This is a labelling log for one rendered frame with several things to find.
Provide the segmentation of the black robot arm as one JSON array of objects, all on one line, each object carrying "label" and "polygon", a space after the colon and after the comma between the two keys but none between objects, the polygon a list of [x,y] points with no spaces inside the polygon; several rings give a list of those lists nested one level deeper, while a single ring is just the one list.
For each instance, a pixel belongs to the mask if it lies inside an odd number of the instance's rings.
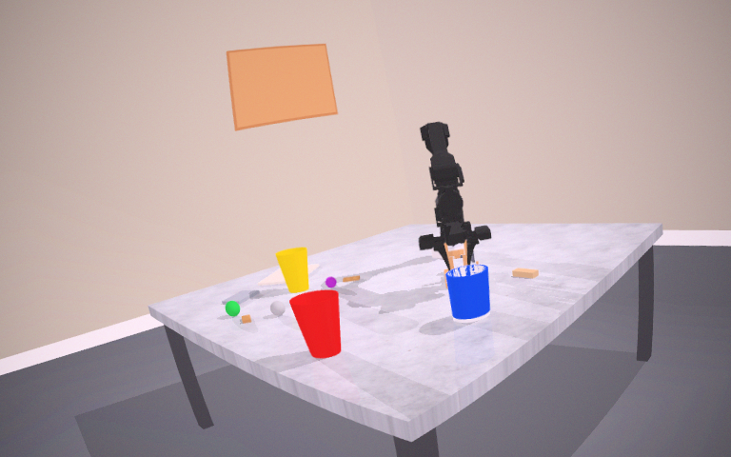
[{"label": "black robot arm", "polygon": [[460,164],[455,162],[454,155],[447,151],[448,124],[439,121],[425,124],[420,129],[425,146],[432,154],[431,167],[428,169],[433,190],[438,191],[434,208],[437,228],[441,228],[441,239],[445,239],[446,245],[453,247],[464,243],[465,237],[472,236],[471,223],[461,222],[460,216],[454,216],[455,221],[447,222],[446,218],[441,219],[440,211],[448,215],[455,215],[462,210],[464,213],[463,197],[458,189],[463,186],[464,174]]}]

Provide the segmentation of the blue cup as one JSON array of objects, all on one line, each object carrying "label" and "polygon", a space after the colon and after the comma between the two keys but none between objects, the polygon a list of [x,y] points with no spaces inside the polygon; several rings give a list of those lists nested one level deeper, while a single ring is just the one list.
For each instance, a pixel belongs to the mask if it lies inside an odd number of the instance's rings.
[{"label": "blue cup", "polygon": [[479,321],[490,314],[488,275],[485,265],[467,265],[446,274],[455,322]]}]

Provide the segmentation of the green ball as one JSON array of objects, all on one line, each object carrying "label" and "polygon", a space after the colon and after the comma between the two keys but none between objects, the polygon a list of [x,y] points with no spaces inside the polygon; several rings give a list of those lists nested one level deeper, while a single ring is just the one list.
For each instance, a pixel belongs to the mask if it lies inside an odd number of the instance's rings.
[{"label": "green ball", "polygon": [[239,306],[239,304],[237,302],[235,302],[235,301],[229,301],[226,304],[226,312],[227,312],[227,314],[229,316],[237,316],[237,315],[239,315],[238,314],[240,312],[240,306]]}]

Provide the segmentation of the red cup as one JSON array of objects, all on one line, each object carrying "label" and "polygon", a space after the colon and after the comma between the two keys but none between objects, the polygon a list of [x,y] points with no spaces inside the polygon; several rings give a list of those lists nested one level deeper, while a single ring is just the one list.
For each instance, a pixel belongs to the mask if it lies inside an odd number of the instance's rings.
[{"label": "red cup", "polygon": [[309,291],[289,302],[311,355],[324,359],[338,355],[341,351],[338,292]]}]

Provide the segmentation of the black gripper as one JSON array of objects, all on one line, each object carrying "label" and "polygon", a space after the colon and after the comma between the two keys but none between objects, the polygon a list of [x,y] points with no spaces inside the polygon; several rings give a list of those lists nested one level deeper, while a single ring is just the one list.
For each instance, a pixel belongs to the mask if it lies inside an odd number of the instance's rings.
[{"label": "black gripper", "polygon": [[[440,211],[441,219],[446,218],[447,222],[455,221],[454,216],[460,216],[461,222],[464,222],[463,210],[455,215],[448,215]],[[487,225],[474,227],[472,236],[465,237],[466,240],[466,252],[467,252],[467,264],[470,265],[472,252],[475,245],[480,244],[480,240],[490,239],[491,231]],[[441,239],[441,236],[434,237],[433,234],[422,235],[418,238],[419,250],[434,249],[438,251],[443,257],[445,264],[450,271],[450,263],[445,250],[445,239]]]}]

